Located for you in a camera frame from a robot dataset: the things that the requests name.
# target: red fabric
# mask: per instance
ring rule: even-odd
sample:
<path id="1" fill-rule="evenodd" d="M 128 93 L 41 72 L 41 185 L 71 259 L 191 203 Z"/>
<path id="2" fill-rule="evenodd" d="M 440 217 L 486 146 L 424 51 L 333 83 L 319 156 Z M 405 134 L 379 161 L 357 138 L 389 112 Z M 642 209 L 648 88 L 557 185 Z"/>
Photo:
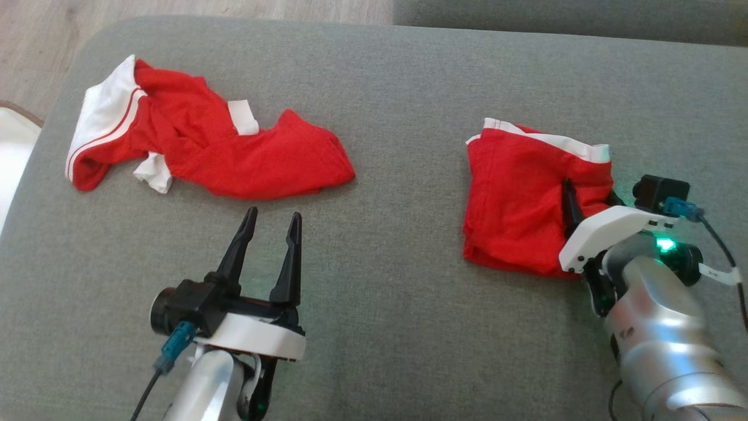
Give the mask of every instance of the red fabric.
<path id="1" fill-rule="evenodd" d="M 473 181 L 464 257 L 501 270 L 568 277 L 558 259 L 565 243 L 561 183 L 574 182 L 585 216 L 603 211 L 613 188 L 610 161 L 591 163 L 545 142 L 488 128 L 467 145 L 467 154 Z"/>
<path id="2" fill-rule="evenodd" d="M 90 148 L 74 162 L 73 184 L 92 190 L 113 163 L 165 156 L 175 178 L 238 199 L 276 199 L 316 193 L 355 176 L 340 141 L 286 110 L 275 127 L 240 136 L 226 101 L 202 77 L 154 69 L 142 60 L 135 81 L 147 93 L 127 132 Z"/>

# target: blue cable connector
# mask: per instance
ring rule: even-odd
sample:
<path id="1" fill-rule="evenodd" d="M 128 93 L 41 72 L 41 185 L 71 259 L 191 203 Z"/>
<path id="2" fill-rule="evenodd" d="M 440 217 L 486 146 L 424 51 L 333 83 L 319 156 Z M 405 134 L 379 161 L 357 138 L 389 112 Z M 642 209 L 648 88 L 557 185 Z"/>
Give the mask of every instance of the blue cable connector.
<path id="1" fill-rule="evenodd" d="M 194 324 L 181 321 L 161 348 L 161 356 L 153 363 L 153 368 L 156 371 L 160 370 L 164 375 L 169 373 L 179 355 L 192 343 L 196 334 Z"/>
<path id="2" fill-rule="evenodd" d="M 696 206 L 696 203 L 688 202 L 676 197 L 665 199 L 663 213 L 666 215 L 680 216 L 691 222 L 701 222 L 704 209 Z"/>

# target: clothing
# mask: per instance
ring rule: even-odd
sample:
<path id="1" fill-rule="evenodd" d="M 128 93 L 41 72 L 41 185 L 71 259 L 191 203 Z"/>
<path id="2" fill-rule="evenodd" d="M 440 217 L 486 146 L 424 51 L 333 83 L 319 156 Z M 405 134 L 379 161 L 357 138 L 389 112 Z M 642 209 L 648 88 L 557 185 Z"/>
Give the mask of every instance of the clothing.
<path id="1" fill-rule="evenodd" d="M 569 178 L 585 216 L 607 208 L 613 188 L 608 145 L 486 118 L 467 141 L 473 176 L 465 213 L 463 256 L 476 264 L 544 276 L 569 276 L 561 185 Z"/>
<path id="2" fill-rule="evenodd" d="M 355 176 L 334 133 L 294 111 L 260 130 L 246 101 L 227 103 L 204 78 L 131 55 L 86 91 L 66 176 L 88 191 L 112 164 L 146 156 L 136 176 L 159 191 L 173 175 L 237 199 L 316 193 Z"/>

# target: sofa cushion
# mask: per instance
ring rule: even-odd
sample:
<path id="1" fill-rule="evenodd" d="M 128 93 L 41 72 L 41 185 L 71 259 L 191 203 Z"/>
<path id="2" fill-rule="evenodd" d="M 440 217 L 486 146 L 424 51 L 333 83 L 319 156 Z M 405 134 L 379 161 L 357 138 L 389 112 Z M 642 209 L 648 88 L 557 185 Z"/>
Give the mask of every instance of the sofa cushion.
<path id="1" fill-rule="evenodd" d="M 241 202 L 179 181 L 158 194 L 133 178 L 132 162 L 92 192 L 75 190 L 64 161 L 85 89 L 133 53 L 248 99 L 261 127 L 295 109 L 340 137 L 357 178 L 318 195 Z M 307 354 L 279 363 L 266 419 L 605 419 L 619 374 L 580 282 L 463 260 L 465 141 L 491 116 L 608 143 L 624 200 L 645 173 L 689 180 L 692 200 L 748 262 L 747 67 L 746 49 L 601 37 L 118 23 L 72 66 L 0 237 L 0 417 L 127 419 L 165 340 L 149 326 L 153 298 L 214 270 L 256 205 L 242 277 L 255 297 L 278 277 L 292 213 L 304 216 Z M 720 267 L 703 229 L 678 231 Z M 693 291 L 745 384 L 735 290 L 704 281 Z M 143 420 L 165 412 L 188 366 L 183 357 L 156 384 Z M 616 412 L 637 419 L 626 393 Z"/>
<path id="2" fill-rule="evenodd" d="M 394 0 L 396 25 L 748 46 L 745 0 Z"/>

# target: black cable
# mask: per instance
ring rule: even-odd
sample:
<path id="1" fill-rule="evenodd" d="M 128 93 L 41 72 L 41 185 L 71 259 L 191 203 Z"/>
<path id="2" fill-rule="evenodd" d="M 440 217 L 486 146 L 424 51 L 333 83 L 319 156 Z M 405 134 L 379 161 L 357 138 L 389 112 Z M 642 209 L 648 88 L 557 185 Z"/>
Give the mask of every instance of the black cable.
<path id="1" fill-rule="evenodd" d="M 132 413 L 132 418 L 130 418 L 130 421 L 135 421 L 138 419 L 138 415 L 140 415 L 140 411 L 143 409 L 143 405 L 145 405 L 145 400 L 148 399 L 148 395 L 150 394 L 151 389 L 156 384 L 156 381 L 159 379 L 159 377 L 161 377 L 162 373 L 163 370 L 161 369 L 156 369 L 156 372 L 153 373 L 153 377 L 150 379 L 150 382 L 145 388 L 145 391 L 143 391 L 143 396 L 141 396 L 141 400 L 138 402 L 138 406 L 135 407 L 135 411 Z"/>
<path id="2" fill-rule="evenodd" d="M 610 390 L 610 397 L 608 398 L 608 415 L 610 415 L 610 421 L 618 421 L 618 418 L 616 418 L 616 415 L 613 413 L 613 398 L 616 397 L 616 391 L 622 384 L 623 380 L 619 380 Z"/>
<path id="3" fill-rule="evenodd" d="M 727 257 L 727 261 L 730 263 L 730 268 L 733 270 L 738 267 L 738 265 L 735 263 L 735 259 L 732 257 L 732 253 L 730 253 L 730 250 L 727 249 L 727 246 L 722 241 L 722 238 L 720 238 L 719 235 L 717 235 L 717 232 L 714 230 L 714 228 L 711 227 L 709 222 L 707 222 L 706 218 L 704 218 L 704 215 L 699 215 L 699 221 L 701 221 L 702 224 L 704 224 L 704 228 L 706 228 L 707 231 L 709 231 L 709 234 L 712 236 L 712 238 L 717 242 L 717 245 L 720 246 L 722 251 L 725 253 L 725 257 Z M 748 309 L 746 308 L 746 294 L 745 290 L 743 289 L 743 283 L 738 283 L 738 300 L 741 304 L 741 316 L 743 318 L 743 326 L 745 327 L 745 330 L 748 332 Z"/>
<path id="4" fill-rule="evenodd" d="M 735 259 L 732 258 L 732 253 L 730 253 L 730 250 L 727 249 L 727 246 L 722 241 L 722 238 L 717 235 L 714 228 L 712 228 L 709 222 L 707 222 L 706 218 L 704 218 L 704 215 L 699 215 L 699 220 L 702 224 L 704 224 L 704 228 L 709 231 L 711 237 L 717 242 L 717 245 L 719 245 L 722 251 L 725 253 L 725 257 L 727 257 L 727 261 L 730 263 L 730 267 L 736 267 L 737 265 L 735 264 Z"/>

